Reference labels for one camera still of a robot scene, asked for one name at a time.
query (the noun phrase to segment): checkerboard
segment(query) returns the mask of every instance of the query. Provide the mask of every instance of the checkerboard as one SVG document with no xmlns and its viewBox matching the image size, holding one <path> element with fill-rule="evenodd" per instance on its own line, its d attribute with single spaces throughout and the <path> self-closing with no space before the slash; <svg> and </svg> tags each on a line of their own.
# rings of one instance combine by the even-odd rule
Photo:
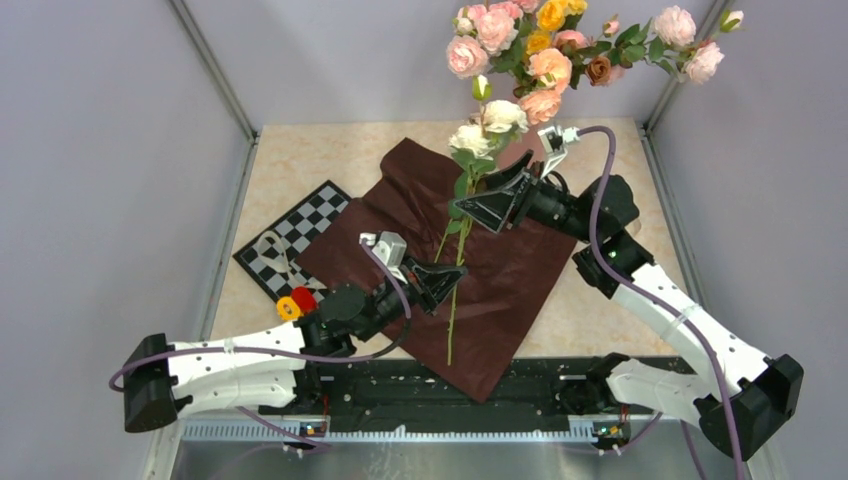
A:
<svg viewBox="0 0 848 480">
<path fill-rule="evenodd" d="M 315 237 L 330 226 L 348 202 L 350 197 L 328 180 L 260 232 L 236 252 L 233 258 L 262 287 L 271 300 L 276 302 L 280 297 L 290 295 L 294 287 L 305 285 L 313 278 L 297 265 L 297 256 L 306 250 Z M 290 266 L 288 274 L 278 272 L 262 258 L 264 256 L 277 262 L 285 261 L 280 245 L 261 241 L 265 232 L 275 233 L 285 245 L 285 255 L 288 257 Z M 312 295 L 319 302 L 327 293 L 329 291 L 325 289 L 312 290 Z"/>
</svg>

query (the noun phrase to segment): white rose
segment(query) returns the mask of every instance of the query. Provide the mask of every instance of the white rose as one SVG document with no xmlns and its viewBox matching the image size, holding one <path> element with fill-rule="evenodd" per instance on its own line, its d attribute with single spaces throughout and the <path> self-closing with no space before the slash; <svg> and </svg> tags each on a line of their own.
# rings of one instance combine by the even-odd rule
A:
<svg viewBox="0 0 848 480">
<path fill-rule="evenodd" d="M 517 126 L 521 133 L 527 131 L 527 114 L 518 104 L 508 100 L 494 100 L 486 104 L 484 112 L 483 124 L 489 132 L 506 133 L 513 126 Z"/>
<path fill-rule="evenodd" d="M 692 60 L 683 67 L 683 70 L 692 79 L 692 83 L 700 85 L 715 75 L 716 68 L 723 58 L 724 54 L 721 53 L 718 45 L 711 43 L 706 47 L 699 48 Z"/>
<path fill-rule="evenodd" d="M 724 19 L 724 22 L 721 24 L 722 32 L 732 32 L 735 30 L 739 30 L 742 26 L 742 19 L 745 18 L 745 13 L 742 10 L 734 10 L 727 14 L 727 18 Z"/>
<path fill-rule="evenodd" d="M 689 12 L 677 5 L 657 15 L 653 27 L 663 42 L 675 47 L 685 47 L 695 41 L 695 20 Z"/>
<path fill-rule="evenodd" d="M 474 22 L 470 18 L 458 18 L 456 21 L 456 33 L 468 35 L 474 30 Z"/>
<path fill-rule="evenodd" d="M 479 125 L 463 125 L 454 133 L 448 144 L 454 150 L 470 150 L 477 158 L 489 158 L 492 144 L 483 136 L 483 129 Z"/>
</svg>

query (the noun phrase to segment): pink rose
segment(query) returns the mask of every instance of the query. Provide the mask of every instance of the pink rose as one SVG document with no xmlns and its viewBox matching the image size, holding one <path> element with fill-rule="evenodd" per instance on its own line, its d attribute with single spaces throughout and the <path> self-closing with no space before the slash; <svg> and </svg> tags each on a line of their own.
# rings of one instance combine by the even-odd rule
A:
<svg viewBox="0 0 848 480">
<path fill-rule="evenodd" d="M 468 5 L 467 7 L 460 8 L 459 13 L 456 14 L 456 18 L 467 18 L 474 21 L 485 14 L 486 6 L 481 3 L 478 5 Z"/>
<path fill-rule="evenodd" d="M 480 75 L 489 63 L 489 56 L 471 37 L 453 37 L 448 44 L 448 68 L 459 78 Z"/>
<path fill-rule="evenodd" d="M 518 5 L 522 10 L 527 13 L 533 13 L 536 10 L 536 7 L 539 6 L 540 0 L 512 0 L 512 3 Z"/>
<path fill-rule="evenodd" d="M 618 79 L 623 77 L 626 71 L 626 68 L 622 67 L 621 65 L 616 65 L 610 68 L 609 76 L 600 82 L 596 82 L 595 86 L 609 87 L 610 85 L 618 81 Z"/>
<path fill-rule="evenodd" d="M 562 96 L 555 90 L 536 90 L 520 100 L 518 106 L 527 114 L 530 125 L 538 125 L 552 119 L 562 103 Z"/>
<path fill-rule="evenodd" d="M 715 75 L 716 68 L 723 58 L 724 54 L 721 53 L 718 45 L 710 43 L 699 48 L 692 60 L 683 69 L 692 79 L 692 83 L 701 85 Z"/>
<path fill-rule="evenodd" d="M 586 40 L 586 36 L 577 30 L 563 30 L 556 34 L 554 37 L 555 47 L 560 48 L 566 43 L 571 43 L 571 48 L 574 49 L 586 48 L 589 46 L 589 40 Z"/>
<path fill-rule="evenodd" d="M 503 10 L 493 10 L 474 21 L 477 40 L 490 55 L 497 55 L 509 48 L 518 30 L 515 20 Z"/>
<path fill-rule="evenodd" d="M 686 10 L 668 7 L 654 19 L 654 31 L 663 42 L 684 47 L 695 41 L 695 20 Z"/>
<path fill-rule="evenodd" d="M 546 48 L 530 57 L 527 71 L 542 85 L 554 87 L 554 91 L 562 95 L 571 81 L 571 60 L 556 48 Z"/>
<path fill-rule="evenodd" d="M 516 5 L 512 2 L 500 2 L 500 3 L 496 3 L 494 5 L 490 5 L 489 11 L 491 12 L 491 11 L 494 11 L 494 10 L 503 10 L 513 20 L 521 18 L 522 15 L 524 15 L 524 12 L 521 11 L 521 8 L 519 8 L 518 5 Z"/>
<path fill-rule="evenodd" d="M 621 24 L 618 23 L 618 20 L 610 20 L 604 24 L 604 35 L 611 37 L 618 33 L 619 28 L 621 28 Z"/>
</svg>

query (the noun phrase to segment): beige tabletop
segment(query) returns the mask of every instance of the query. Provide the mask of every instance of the beige tabletop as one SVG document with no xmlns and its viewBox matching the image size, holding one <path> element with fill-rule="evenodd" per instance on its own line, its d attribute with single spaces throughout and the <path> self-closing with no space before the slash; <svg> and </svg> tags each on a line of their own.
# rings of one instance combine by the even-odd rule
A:
<svg viewBox="0 0 848 480">
<path fill-rule="evenodd" d="M 326 180 L 351 197 L 367 192 L 379 179 L 383 155 L 404 137 L 443 154 L 447 139 L 461 122 L 357 123 L 266 126 L 239 218 L 233 252 L 271 225 Z M 563 126 L 602 124 L 613 129 L 618 152 L 613 173 L 633 188 L 641 216 L 636 240 L 678 285 L 683 279 L 636 124 L 631 118 L 568 119 Z M 607 140 L 588 135 L 569 147 L 557 167 L 569 189 L 582 191 L 603 169 Z M 578 243 L 576 250 L 585 245 Z M 253 333 L 279 325 L 274 303 L 230 257 L 212 339 Z M 389 340 L 377 335 L 356 343 L 357 354 L 375 352 Z M 516 357 L 672 355 L 672 350 L 633 314 L 587 286 L 570 261 L 548 297 Z M 409 358 L 397 349 L 387 358 Z"/>
</svg>

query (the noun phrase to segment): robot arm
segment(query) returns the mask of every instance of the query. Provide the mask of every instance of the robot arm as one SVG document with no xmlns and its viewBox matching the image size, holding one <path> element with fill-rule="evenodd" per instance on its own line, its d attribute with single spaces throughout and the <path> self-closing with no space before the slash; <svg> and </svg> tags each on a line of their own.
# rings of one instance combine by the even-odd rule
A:
<svg viewBox="0 0 848 480">
<path fill-rule="evenodd" d="M 366 235 L 364 240 L 401 281 L 410 306 L 420 305 L 428 314 L 435 314 L 467 272 L 405 255 L 406 243 L 394 233 Z M 351 336 L 367 341 L 403 313 L 401 297 L 386 279 L 370 294 L 343 285 L 297 321 L 249 335 L 194 343 L 168 343 L 165 334 L 148 336 L 125 366 L 155 355 L 167 358 L 124 372 L 124 429 L 154 430 L 207 410 L 286 406 L 298 396 L 297 375 L 310 362 L 257 350 L 339 358 L 341 363 L 356 352 Z"/>
<path fill-rule="evenodd" d="M 576 138 L 558 126 L 540 131 L 549 160 L 558 163 L 565 145 Z M 529 164 L 528 152 L 513 166 L 483 179 L 484 191 L 456 200 L 454 205 L 485 228 L 498 233 L 525 218 L 589 242 L 592 204 L 601 179 L 579 196 L 549 181 L 545 164 Z M 653 256 L 626 232 L 639 209 L 627 182 L 609 177 L 598 214 L 597 237 L 606 263 L 635 287 L 653 294 L 681 312 L 675 318 L 660 305 L 621 284 L 597 263 L 591 247 L 574 255 L 577 268 L 590 286 L 635 313 L 680 353 L 694 370 L 682 375 L 649 367 L 620 354 L 600 359 L 583 382 L 560 395 L 567 411 L 582 414 L 590 405 L 642 405 L 699 427 L 725 454 L 732 456 L 724 405 L 710 358 L 688 320 L 706 337 L 716 353 L 735 414 L 743 460 L 750 458 L 793 414 L 803 369 L 788 355 L 772 359 L 737 338 L 672 282 Z"/>
</svg>

